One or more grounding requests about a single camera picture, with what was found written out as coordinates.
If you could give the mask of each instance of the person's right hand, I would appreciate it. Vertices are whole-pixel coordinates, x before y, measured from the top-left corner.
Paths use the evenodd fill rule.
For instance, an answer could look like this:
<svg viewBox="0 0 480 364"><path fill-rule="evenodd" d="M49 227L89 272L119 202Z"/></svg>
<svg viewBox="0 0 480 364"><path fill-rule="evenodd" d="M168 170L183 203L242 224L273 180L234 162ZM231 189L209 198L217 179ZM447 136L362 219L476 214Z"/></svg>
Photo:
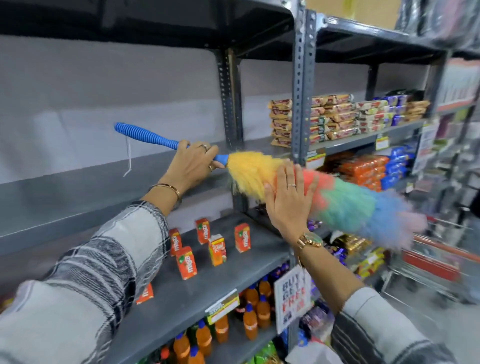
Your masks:
<svg viewBox="0 0 480 364"><path fill-rule="evenodd" d="M217 153L218 147L211 147L207 142L190 145L188 140L181 140L172 163L158 182L172 185L182 195L199 184L215 168L225 168L223 164L213 160Z"/></svg>
<svg viewBox="0 0 480 364"><path fill-rule="evenodd" d="M318 176L314 177L305 194L301 166L297 164L294 170L293 163L287 160L278 168L276 179L276 196L272 186L265 185L267 213L283 238L294 245L298 238L308 231L307 219L312 207L313 193L318 185Z"/></svg>

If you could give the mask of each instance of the orange juice carton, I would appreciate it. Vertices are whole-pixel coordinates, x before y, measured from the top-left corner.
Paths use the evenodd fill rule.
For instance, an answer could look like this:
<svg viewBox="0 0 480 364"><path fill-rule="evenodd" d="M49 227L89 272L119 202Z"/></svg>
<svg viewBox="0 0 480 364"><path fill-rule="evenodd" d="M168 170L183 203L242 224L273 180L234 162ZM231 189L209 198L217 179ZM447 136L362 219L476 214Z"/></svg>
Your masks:
<svg viewBox="0 0 480 364"><path fill-rule="evenodd" d="M250 226L246 222L235 227L235 246L240 253L246 252L252 247L250 243Z"/></svg>
<svg viewBox="0 0 480 364"><path fill-rule="evenodd" d="M208 243L208 239L210 239L210 223L208 219L201 218L200 220L196 220L195 225L197 227L198 242L200 244Z"/></svg>
<svg viewBox="0 0 480 364"><path fill-rule="evenodd" d="M193 277L197 274L197 265L193 257L192 248L185 246L177 251L177 265L183 280Z"/></svg>
<svg viewBox="0 0 480 364"><path fill-rule="evenodd" d="M137 304L148 301L150 298L153 298L153 289L151 283L147 284L143 293L140 295L140 297L138 297Z"/></svg>
<svg viewBox="0 0 480 364"><path fill-rule="evenodd" d="M181 237L178 229L171 229L170 233L170 254L171 256L176 256L177 251L181 249Z"/></svg>
<svg viewBox="0 0 480 364"><path fill-rule="evenodd" d="M208 251L212 264L216 267L227 261L227 250L225 249L225 239L221 234L214 235L208 241Z"/></svg>

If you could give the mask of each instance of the bottle label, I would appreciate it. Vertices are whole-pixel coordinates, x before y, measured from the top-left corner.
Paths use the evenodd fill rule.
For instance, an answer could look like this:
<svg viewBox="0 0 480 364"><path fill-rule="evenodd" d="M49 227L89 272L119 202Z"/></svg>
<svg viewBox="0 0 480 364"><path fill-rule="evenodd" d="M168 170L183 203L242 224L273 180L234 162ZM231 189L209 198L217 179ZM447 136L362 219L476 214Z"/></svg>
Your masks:
<svg viewBox="0 0 480 364"><path fill-rule="evenodd" d="M210 344L211 342L212 342L212 336L210 335L210 337L208 338L208 340L206 342L198 343L198 346L205 347L208 344Z"/></svg>
<svg viewBox="0 0 480 364"><path fill-rule="evenodd" d="M179 359L181 359L181 358L185 358L189 354L190 354L190 345L188 346L187 350L185 350L184 352L181 352L180 354L177 354L177 356Z"/></svg>
<svg viewBox="0 0 480 364"><path fill-rule="evenodd" d="M261 319L261 320L269 320L270 319L270 313L268 314L258 314L258 318Z"/></svg>
<svg viewBox="0 0 480 364"><path fill-rule="evenodd" d="M228 331L228 328L215 328L217 334L225 334Z"/></svg>
<svg viewBox="0 0 480 364"><path fill-rule="evenodd" d="M248 326L247 324L244 324L244 325L245 325L245 328L247 330L255 330L257 328L257 323L256 322L251 326Z"/></svg>

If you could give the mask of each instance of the ribbed blue handle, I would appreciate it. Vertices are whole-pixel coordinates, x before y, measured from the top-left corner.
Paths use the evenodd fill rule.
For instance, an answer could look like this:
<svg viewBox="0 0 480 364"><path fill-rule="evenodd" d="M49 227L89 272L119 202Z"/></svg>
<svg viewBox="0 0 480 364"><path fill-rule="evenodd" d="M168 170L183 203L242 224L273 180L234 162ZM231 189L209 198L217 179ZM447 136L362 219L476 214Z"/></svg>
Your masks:
<svg viewBox="0 0 480 364"><path fill-rule="evenodd" d="M176 140L164 138L158 134L151 132L150 130L146 130L139 126L118 122L115 124L115 130L120 134L126 135L132 139L139 140L141 142L158 144L160 146L166 146L174 150L177 150L179 146L179 143ZM213 159L226 166L228 162L228 154L218 154Z"/></svg>

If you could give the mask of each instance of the plaid sleeve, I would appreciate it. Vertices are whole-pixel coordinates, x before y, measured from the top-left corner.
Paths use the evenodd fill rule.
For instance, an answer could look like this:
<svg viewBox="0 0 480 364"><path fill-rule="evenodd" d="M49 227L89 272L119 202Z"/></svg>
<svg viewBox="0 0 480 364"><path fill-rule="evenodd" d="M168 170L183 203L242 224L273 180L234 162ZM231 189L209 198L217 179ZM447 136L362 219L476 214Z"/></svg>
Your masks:
<svg viewBox="0 0 480 364"><path fill-rule="evenodd" d="M375 290L356 291L338 313L332 347L346 364L455 364L444 344L423 336Z"/></svg>
<svg viewBox="0 0 480 364"><path fill-rule="evenodd" d="M0 315L0 363L100 362L168 253L168 225L138 201L27 281Z"/></svg>

